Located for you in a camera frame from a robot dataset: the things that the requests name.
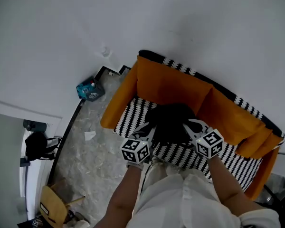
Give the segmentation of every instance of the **person's left arm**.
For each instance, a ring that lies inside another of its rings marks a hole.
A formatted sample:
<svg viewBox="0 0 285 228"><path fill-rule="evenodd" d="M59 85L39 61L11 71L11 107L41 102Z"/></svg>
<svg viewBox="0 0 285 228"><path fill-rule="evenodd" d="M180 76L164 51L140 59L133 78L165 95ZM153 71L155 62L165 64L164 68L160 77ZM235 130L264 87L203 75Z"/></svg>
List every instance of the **person's left arm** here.
<svg viewBox="0 0 285 228"><path fill-rule="evenodd" d="M132 218L142 170L129 166L123 180L110 199L105 216L95 228L125 228Z"/></svg>

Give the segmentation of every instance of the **white marker cube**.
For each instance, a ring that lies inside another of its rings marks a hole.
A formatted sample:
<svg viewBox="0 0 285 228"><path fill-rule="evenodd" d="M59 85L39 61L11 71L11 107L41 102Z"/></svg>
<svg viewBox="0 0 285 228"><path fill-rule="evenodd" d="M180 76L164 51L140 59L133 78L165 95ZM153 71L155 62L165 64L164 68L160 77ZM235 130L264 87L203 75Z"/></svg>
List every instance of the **white marker cube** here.
<svg viewBox="0 0 285 228"><path fill-rule="evenodd" d="M196 140L197 152L212 158L223 150L224 137L217 129Z"/></svg>
<svg viewBox="0 0 285 228"><path fill-rule="evenodd" d="M125 139L120 147L125 161L139 164L149 155L148 142L135 139Z"/></svg>

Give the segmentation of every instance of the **black baseboard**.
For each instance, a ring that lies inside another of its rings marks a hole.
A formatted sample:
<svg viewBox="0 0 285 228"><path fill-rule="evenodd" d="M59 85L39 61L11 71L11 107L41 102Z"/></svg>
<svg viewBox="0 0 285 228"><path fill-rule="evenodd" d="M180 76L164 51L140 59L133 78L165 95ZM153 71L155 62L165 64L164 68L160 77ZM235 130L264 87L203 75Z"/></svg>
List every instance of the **black baseboard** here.
<svg viewBox="0 0 285 228"><path fill-rule="evenodd" d="M119 70L119 72L116 72L116 71L113 71L113 70L111 70L111 69L109 69L109 68L107 68L107 67L105 67L105 66L102 66L101 69L98 71L98 73L96 74L96 76L95 76L94 78L95 78L96 80L99 80L100 77L102 76L102 74L104 73L104 71L105 71L106 69L107 69L108 71L111 71L111 72L114 72L114 73L116 73L116 74L118 74L118 75L121 75L121 74L125 71L125 69L129 69L129 70L130 70L131 68L129 68L129 67L123 65L122 68ZM49 177L48 177L48 182L47 182L48 185L53 182L54 173L55 173L55 168L56 168L56 166L57 166L57 163L58 163L58 160L59 160L59 157L60 157L60 154L61 154L61 150L62 150L62 148L63 148L63 146L64 146L64 144L65 144L65 142L66 142L66 140L67 140L67 136L68 136L68 134L70 133L71 128L72 128L72 126L73 126L73 124L74 124L74 122L75 122L75 120L76 120L76 118L77 118L77 116L78 116L78 114L79 114L79 112L80 112L80 110L81 110L83 104L85 103L85 101L86 101L86 100L81 100L81 101L80 101L80 103L79 103L78 107L76 108L76 110L75 110L75 112L74 112L74 114L73 114L73 116L72 116L72 118L71 118L71 121L70 121L70 123L68 124L68 126L67 126L67 128L66 128L66 131L65 131L65 133L64 133L64 135L63 135L63 137L62 137L62 139L61 139L60 145L59 145L59 147L58 147L58 149L57 149L57 153L56 153L56 156L55 156L55 159L54 159L54 162L53 162L53 166L52 166L51 172L50 172Z"/></svg>

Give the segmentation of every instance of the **person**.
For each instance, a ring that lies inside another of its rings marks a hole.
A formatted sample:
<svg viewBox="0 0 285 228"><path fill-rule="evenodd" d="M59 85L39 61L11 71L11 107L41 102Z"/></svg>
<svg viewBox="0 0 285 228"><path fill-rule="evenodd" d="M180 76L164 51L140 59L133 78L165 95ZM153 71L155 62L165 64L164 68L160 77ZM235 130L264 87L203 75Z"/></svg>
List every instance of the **person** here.
<svg viewBox="0 0 285 228"><path fill-rule="evenodd" d="M251 201L218 156L208 165L213 184L199 170L156 163L136 203L142 165L130 164L95 228L280 227L278 214Z"/></svg>

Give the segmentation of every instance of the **glove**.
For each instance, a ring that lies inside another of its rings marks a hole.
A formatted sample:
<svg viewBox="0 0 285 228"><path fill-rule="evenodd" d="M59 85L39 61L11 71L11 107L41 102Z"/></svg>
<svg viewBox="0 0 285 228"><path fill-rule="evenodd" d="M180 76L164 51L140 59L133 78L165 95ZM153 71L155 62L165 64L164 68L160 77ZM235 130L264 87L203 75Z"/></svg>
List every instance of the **glove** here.
<svg viewBox="0 0 285 228"><path fill-rule="evenodd" d="M132 163L132 162L129 162L129 161L128 161L128 162L126 163L126 167L129 168L130 165L131 165L131 166L135 166L135 167L137 167L137 168L143 170L143 163L135 164L135 163Z"/></svg>

